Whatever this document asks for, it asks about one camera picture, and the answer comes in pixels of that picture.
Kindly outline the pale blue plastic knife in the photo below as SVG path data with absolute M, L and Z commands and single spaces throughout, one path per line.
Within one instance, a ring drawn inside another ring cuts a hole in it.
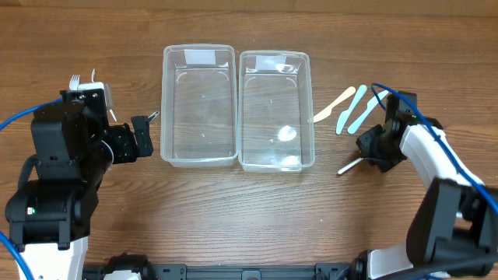
M 377 94 L 377 96 L 372 97 L 366 104 L 366 109 L 364 112 L 361 113 L 361 115 L 358 116 L 357 119 L 354 120 L 354 122 L 351 123 L 351 125 L 348 127 L 347 132 L 350 135 L 354 135 L 363 122 L 366 120 L 366 118 L 370 115 L 370 113 L 375 109 L 375 107 L 379 104 L 377 98 L 380 98 L 382 100 L 388 95 L 388 91 L 384 90 L 380 93 Z

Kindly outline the light blue plastic knife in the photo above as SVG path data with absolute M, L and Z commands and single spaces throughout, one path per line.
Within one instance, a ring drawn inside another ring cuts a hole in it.
M 358 102 L 362 99 L 362 97 L 364 96 L 366 91 L 367 91 L 366 85 L 359 86 L 359 88 L 357 89 L 357 91 L 352 99 L 351 104 L 349 105 L 349 108 L 347 110 L 344 110 L 343 112 L 341 112 L 341 114 L 339 115 L 338 122 L 336 124 L 336 129 L 335 129 L 335 133 L 337 135 L 340 135 L 342 133 L 342 129 L 344 128 L 345 123 L 349 119 L 349 116 L 351 115 L 352 111 L 354 110 L 354 108 L 356 107 Z

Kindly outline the beige plastic knife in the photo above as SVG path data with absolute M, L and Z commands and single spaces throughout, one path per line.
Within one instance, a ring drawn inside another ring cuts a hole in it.
M 313 119 L 314 123 L 323 121 L 324 119 L 329 117 L 331 115 L 332 110 L 336 106 L 338 106 L 340 103 L 350 98 L 355 93 L 356 93 L 356 88 L 354 86 L 350 86 L 347 89 L 345 89 L 334 101 L 332 101 L 329 105 L 327 105 L 326 108 L 324 108 L 318 114 L 314 115 Z

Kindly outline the white plastic knife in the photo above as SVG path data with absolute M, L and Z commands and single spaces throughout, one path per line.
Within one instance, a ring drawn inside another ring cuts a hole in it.
M 339 169 L 337 174 L 343 175 L 344 173 L 351 170 L 353 167 L 357 166 L 359 163 L 363 161 L 363 158 L 359 157 L 358 159 L 353 160 L 351 163 L 346 164 L 343 168 Z

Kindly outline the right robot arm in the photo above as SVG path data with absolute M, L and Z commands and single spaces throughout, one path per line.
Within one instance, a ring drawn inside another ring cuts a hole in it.
M 416 101 L 414 93 L 391 94 L 384 124 L 356 140 L 362 158 L 383 173 L 409 160 L 426 194 L 405 242 L 362 252 L 350 279 L 485 277 L 497 263 L 497 192 L 465 167 Z

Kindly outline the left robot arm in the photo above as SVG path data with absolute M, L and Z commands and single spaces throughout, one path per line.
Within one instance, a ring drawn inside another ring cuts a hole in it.
M 102 89 L 62 90 L 30 109 L 35 154 L 23 164 L 5 217 L 3 243 L 21 279 L 81 279 L 98 190 L 114 164 L 153 154 L 158 113 L 111 125 Z

